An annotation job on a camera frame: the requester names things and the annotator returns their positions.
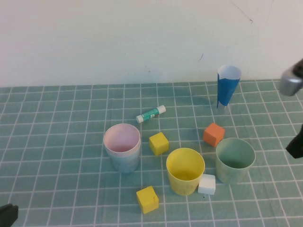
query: glue stick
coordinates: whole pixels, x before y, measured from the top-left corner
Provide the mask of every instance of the glue stick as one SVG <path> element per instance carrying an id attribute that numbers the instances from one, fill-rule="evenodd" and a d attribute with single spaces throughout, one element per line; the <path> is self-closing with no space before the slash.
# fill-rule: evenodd
<path id="1" fill-rule="evenodd" d="M 164 113 L 166 111 L 165 106 L 161 105 L 157 108 L 154 108 L 146 113 L 143 113 L 139 116 L 136 116 L 136 120 L 138 123 L 144 122 L 148 119 L 153 118 L 154 116 L 158 116 L 161 113 Z"/>

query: orange block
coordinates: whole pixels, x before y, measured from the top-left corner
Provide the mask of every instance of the orange block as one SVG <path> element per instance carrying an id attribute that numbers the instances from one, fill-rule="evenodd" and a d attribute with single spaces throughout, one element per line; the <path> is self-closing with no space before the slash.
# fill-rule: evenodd
<path id="1" fill-rule="evenodd" d="M 223 139 L 224 133 L 224 128 L 215 123 L 211 123 L 204 131 L 203 140 L 215 148 Z"/>

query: yellow cup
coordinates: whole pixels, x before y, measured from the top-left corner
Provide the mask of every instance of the yellow cup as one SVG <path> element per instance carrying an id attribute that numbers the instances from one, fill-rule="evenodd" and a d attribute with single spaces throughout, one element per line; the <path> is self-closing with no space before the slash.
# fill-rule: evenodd
<path id="1" fill-rule="evenodd" d="M 179 148 L 167 157 L 166 168 L 172 190 L 179 195 L 190 195 L 199 184 L 205 162 L 195 150 Z"/>

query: glue stick cap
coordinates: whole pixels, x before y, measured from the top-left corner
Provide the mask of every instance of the glue stick cap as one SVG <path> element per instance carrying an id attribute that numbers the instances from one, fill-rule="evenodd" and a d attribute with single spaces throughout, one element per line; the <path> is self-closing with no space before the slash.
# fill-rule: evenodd
<path id="1" fill-rule="evenodd" d="M 157 109 L 159 110 L 159 114 L 162 114 L 166 111 L 166 108 L 165 108 L 164 105 L 161 105 L 161 106 L 157 107 Z"/>
<path id="2" fill-rule="evenodd" d="M 136 116 L 136 120 L 137 120 L 138 123 L 143 122 L 143 117 L 142 117 L 142 115 Z"/>

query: white block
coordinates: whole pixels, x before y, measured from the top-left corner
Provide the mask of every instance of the white block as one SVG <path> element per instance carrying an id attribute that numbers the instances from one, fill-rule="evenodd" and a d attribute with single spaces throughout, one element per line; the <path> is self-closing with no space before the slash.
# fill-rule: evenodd
<path id="1" fill-rule="evenodd" d="M 199 182 L 198 193 L 213 195 L 216 190 L 216 177 L 203 174 Z"/>

